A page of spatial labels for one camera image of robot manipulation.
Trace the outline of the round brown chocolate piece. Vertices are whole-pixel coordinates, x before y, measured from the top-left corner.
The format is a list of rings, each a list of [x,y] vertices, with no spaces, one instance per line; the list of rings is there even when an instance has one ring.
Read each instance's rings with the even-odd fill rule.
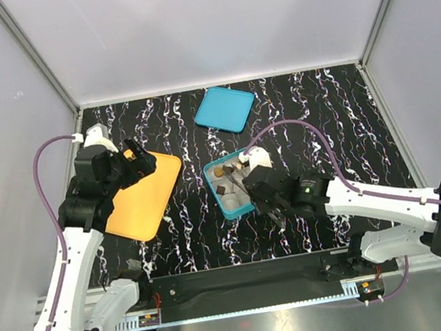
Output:
[[[215,168],[215,169],[214,169],[214,174],[215,174],[217,177],[220,177],[221,175],[224,174],[223,168]]]

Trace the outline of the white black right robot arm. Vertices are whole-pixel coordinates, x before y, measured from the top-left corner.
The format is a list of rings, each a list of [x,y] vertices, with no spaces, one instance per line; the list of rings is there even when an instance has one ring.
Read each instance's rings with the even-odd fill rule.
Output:
[[[441,257],[441,183],[436,188],[391,188],[345,183],[313,170],[294,178],[260,165],[242,183],[258,213],[282,228],[288,217],[359,216],[393,222],[389,229],[352,237],[347,260],[357,274],[392,258],[429,251]]]

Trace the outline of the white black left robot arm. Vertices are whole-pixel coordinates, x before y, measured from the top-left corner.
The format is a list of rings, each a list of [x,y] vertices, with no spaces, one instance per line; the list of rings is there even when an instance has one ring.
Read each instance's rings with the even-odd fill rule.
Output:
[[[45,307],[33,331],[113,331],[126,311],[145,309],[153,301],[153,287],[141,271],[126,270],[90,316],[85,314],[91,268],[114,210],[114,197],[156,170],[156,159],[139,143],[125,139],[124,144],[132,157],[103,144],[76,154],[75,176],[51,217],[58,224],[59,247]]]

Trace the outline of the teal tin lid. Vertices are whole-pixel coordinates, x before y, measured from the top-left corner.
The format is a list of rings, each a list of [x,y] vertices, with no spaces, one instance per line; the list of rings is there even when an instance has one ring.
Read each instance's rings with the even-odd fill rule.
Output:
[[[210,87],[200,103],[194,122],[206,128],[239,134],[245,128],[253,103],[253,93]]]

